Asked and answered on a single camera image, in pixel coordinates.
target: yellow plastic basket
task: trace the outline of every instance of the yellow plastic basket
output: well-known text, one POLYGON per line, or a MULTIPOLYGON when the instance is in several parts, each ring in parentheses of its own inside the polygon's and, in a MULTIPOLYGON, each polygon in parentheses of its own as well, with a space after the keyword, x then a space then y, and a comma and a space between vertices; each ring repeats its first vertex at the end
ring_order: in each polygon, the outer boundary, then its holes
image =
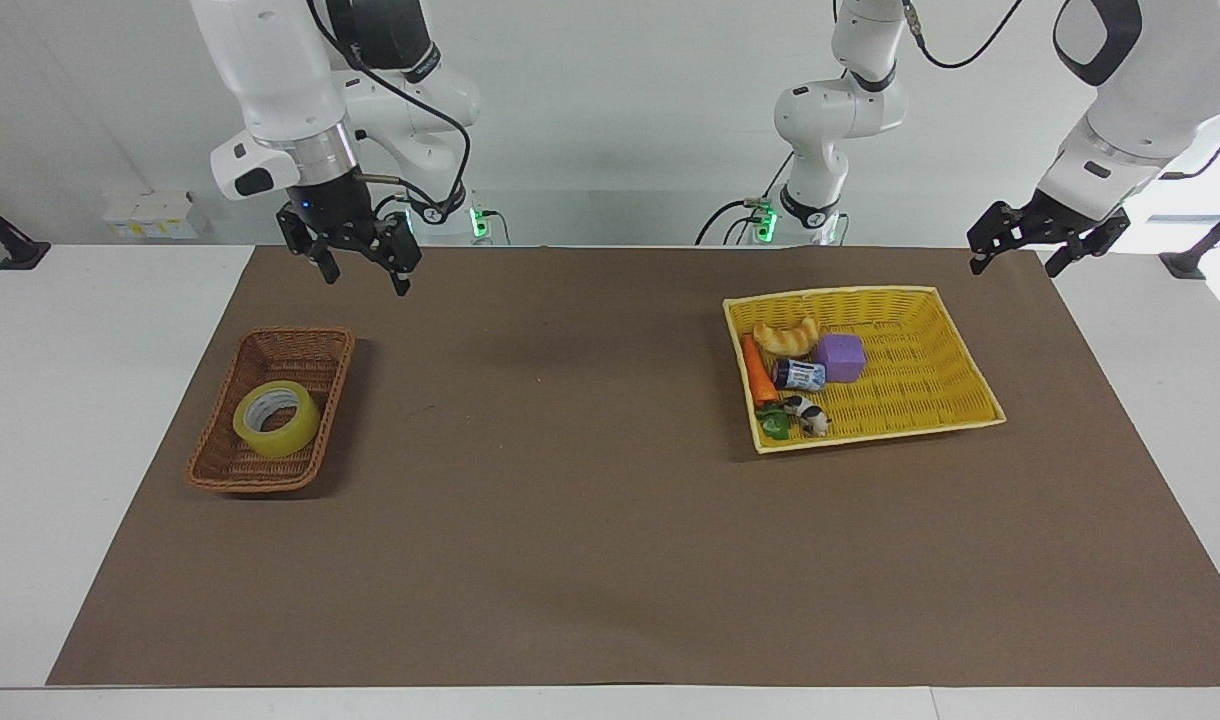
MULTIPOLYGON (((1006 421, 933 287, 781 292, 726 300, 723 305, 758 454, 983 428, 1006 421), (776 441, 766 437, 756 421, 739 338, 752 333, 756 322, 787 329, 808 315, 819 320, 825 333, 860 337, 867 366, 854 383, 827 383, 822 392, 781 391, 780 397, 810 398, 828 415, 831 426, 828 436, 816 438, 793 423, 789 438, 776 441)), ((770 369, 775 356, 761 351, 761 361, 770 369)))

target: purple block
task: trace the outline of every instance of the purple block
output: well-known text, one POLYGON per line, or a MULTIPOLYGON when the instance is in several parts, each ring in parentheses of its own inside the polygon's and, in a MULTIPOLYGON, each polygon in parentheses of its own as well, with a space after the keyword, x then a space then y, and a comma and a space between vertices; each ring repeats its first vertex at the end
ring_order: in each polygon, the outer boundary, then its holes
POLYGON ((852 383, 863 373, 867 358, 863 340, 853 334, 828 333, 819 342, 815 360, 828 369, 830 383, 852 383))

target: small blue can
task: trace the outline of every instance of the small blue can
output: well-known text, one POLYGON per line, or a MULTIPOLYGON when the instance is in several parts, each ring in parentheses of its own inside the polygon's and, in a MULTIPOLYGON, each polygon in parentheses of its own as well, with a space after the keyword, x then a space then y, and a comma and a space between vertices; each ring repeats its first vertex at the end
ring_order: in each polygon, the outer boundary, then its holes
POLYGON ((773 387, 780 389, 817 392, 824 389, 826 378, 828 376, 824 366, 814 362, 782 359, 773 365, 773 387))

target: black clamp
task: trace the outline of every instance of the black clamp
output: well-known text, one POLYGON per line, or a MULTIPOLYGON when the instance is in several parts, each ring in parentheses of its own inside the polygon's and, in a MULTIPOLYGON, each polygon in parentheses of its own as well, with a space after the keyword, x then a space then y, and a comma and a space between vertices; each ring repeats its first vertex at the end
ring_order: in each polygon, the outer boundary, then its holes
POLYGON ((1 215, 0 242, 7 253, 7 257, 0 262, 0 270, 32 270, 46 256, 51 247, 48 242, 33 240, 28 233, 16 228, 1 215))
POLYGON ((285 238, 285 247, 294 255, 305 255, 312 265, 321 270, 321 277, 326 284, 334 284, 339 279, 339 264, 336 261, 331 248, 357 253, 387 270, 392 281, 392 288, 399 297, 410 292, 410 275, 414 272, 418 260, 423 259, 423 251, 418 249, 418 243, 410 232, 404 214, 393 214, 387 220, 376 220, 371 227, 357 228, 353 223, 342 225, 332 232, 318 233, 312 238, 307 231, 307 225, 303 222, 294 206, 285 203, 281 212, 277 214, 277 225, 281 226, 281 236, 285 238))
POLYGON ((1097 225, 1043 192, 1036 192, 1032 201, 1017 210, 997 201, 966 232, 975 254, 970 272, 981 275, 1003 251, 1026 245, 1061 245, 1046 260, 1046 275, 1054 278, 1086 255, 1107 255, 1127 227, 1130 218, 1122 209, 1097 225))
POLYGON ((1166 265, 1166 270, 1172 277, 1185 281, 1204 281, 1205 273, 1200 272, 1200 259, 1208 251, 1214 250, 1219 242, 1220 220, 1196 245, 1185 251, 1163 251, 1159 259, 1161 259, 1163 265, 1166 265))

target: carrot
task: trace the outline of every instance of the carrot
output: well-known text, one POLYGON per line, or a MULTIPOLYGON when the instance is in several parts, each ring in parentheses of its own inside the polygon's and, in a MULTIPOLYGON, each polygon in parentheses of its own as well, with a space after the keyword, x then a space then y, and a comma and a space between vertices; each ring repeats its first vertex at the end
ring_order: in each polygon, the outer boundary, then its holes
POLYGON ((761 354, 756 350, 756 342, 750 334, 743 336, 743 365, 748 369, 748 389, 752 389, 752 401, 756 405, 765 405, 767 401, 780 401, 780 393, 770 382, 770 373, 766 373, 765 364, 761 364, 761 354))

